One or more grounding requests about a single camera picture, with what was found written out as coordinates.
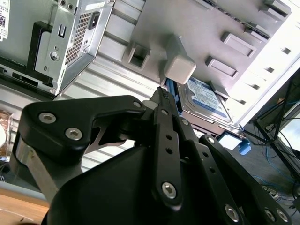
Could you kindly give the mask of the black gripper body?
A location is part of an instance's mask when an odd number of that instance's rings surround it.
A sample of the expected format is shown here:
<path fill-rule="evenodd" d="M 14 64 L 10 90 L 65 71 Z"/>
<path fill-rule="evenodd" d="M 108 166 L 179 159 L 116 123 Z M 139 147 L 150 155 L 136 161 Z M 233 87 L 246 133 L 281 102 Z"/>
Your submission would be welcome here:
<path fill-rule="evenodd" d="M 140 146 L 68 181 L 44 225 L 219 225 L 221 214 L 195 164 L 176 147 Z"/>

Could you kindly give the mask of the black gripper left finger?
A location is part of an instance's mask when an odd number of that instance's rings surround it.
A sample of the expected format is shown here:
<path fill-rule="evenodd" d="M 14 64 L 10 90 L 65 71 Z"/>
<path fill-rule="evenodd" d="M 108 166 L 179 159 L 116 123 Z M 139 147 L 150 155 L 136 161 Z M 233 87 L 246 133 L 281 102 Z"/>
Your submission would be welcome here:
<path fill-rule="evenodd" d="M 166 90 L 148 102 L 98 97 L 26 106 L 18 128 L 17 159 L 48 201 L 70 180 L 134 147 L 176 147 L 176 115 Z"/>

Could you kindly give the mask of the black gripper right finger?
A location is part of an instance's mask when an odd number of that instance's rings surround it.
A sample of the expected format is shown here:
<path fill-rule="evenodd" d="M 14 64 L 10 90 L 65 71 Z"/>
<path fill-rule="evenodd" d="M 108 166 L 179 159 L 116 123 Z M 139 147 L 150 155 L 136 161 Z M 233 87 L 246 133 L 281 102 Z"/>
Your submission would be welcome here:
<path fill-rule="evenodd" d="M 179 116 L 174 95 L 166 92 L 176 115 L 180 143 L 200 172 L 208 201 L 216 213 L 213 225 L 291 225 L 291 217 L 270 194 L 210 135 L 197 138 L 190 123 Z"/>

